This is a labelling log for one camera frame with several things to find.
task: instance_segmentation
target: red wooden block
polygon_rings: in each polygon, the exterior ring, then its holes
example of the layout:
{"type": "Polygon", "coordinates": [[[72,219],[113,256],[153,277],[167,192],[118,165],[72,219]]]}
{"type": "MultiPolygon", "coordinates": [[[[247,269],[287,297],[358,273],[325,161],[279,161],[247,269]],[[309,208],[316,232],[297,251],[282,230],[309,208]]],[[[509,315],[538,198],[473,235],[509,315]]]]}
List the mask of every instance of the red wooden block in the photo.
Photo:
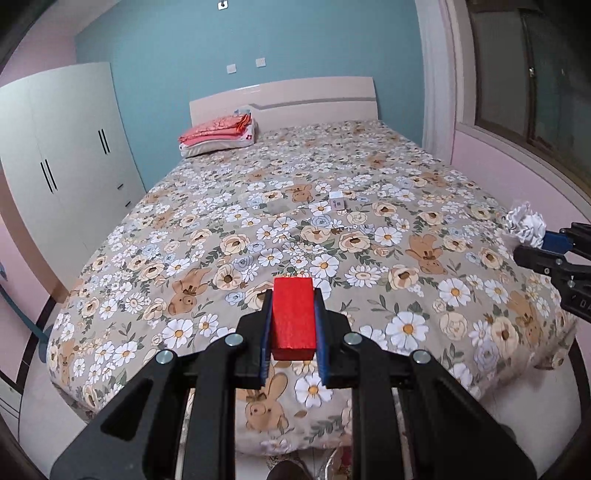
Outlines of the red wooden block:
{"type": "Polygon", "coordinates": [[[275,279],[271,342],[275,360],[312,360],[316,351],[316,316],[311,278],[275,279]]]}

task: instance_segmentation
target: floor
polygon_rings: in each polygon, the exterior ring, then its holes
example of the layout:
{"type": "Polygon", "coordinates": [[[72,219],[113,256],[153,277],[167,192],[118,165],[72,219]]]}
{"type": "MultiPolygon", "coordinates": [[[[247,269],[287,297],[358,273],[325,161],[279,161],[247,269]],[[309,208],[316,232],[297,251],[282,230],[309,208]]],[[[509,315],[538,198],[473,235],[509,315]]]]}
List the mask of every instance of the floor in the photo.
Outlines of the floor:
{"type": "MultiPolygon", "coordinates": [[[[509,387],[490,395],[485,407],[498,422],[513,429],[518,444],[539,474],[554,462],[580,423],[579,396],[568,360],[556,371],[530,370],[509,387]]],[[[19,425],[22,448],[49,477],[55,459],[84,426],[52,386],[46,366],[36,355],[22,396],[19,425]]],[[[316,472],[322,465],[324,452],[306,450],[299,455],[309,470],[316,472]]],[[[271,462],[267,458],[238,454],[236,478],[264,479],[271,462]]]]}

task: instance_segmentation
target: headboard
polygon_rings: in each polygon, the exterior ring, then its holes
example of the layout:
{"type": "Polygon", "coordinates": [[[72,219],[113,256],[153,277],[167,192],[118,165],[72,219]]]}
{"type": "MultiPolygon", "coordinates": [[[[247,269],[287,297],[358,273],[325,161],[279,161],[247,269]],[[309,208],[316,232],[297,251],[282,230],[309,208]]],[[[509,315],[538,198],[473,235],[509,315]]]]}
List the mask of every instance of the headboard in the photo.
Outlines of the headboard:
{"type": "Polygon", "coordinates": [[[315,77],[261,83],[194,100],[195,126],[249,108],[260,131],[344,120],[376,120],[371,77],[315,77]]]}

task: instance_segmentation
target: wardrobe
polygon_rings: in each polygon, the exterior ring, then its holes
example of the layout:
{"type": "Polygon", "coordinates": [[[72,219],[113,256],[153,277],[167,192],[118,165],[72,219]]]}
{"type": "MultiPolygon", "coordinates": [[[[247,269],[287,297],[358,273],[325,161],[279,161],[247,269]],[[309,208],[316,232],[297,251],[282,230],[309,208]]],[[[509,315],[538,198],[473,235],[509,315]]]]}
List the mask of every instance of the wardrobe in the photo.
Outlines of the wardrobe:
{"type": "Polygon", "coordinates": [[[0,162],[33,241],[68,289],[145,194],[109,63],[0,88],[0,162]]]}

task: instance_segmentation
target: silver bolt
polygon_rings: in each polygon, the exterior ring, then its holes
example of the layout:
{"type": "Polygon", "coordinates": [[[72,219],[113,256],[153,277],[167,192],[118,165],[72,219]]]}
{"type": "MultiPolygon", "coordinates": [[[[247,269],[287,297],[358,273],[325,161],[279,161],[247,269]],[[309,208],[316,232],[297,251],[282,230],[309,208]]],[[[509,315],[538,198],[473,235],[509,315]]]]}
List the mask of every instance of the silver bolt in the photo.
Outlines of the silver bolt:
{"type": "Polygon", "coordinates": [[[363,341],[363,337],[358,333],[349,332],[343,337],[343,340],[347,345],[359,345],[363,341]]]}
{"type": "Polygon", "coordinates": [[[231,333],[226,337],[226,345],[229,346],[237,346],[240,345],[244,341],[244,337],[240,335],[240,333],[231,333]]]}
{"type": "Polygon", "coordinates": [[[413,353],[413,360],[418,364],[424,365],[431,361],[431,354],[425,350],[417,350],[413,353]]]}
{"type": "Polygon", "coordinates": [[[158,355],[156,355],[156,361],[162,365],[172,361],[173,358],[174,355],[170,350],[162,350],[158,355]]]}

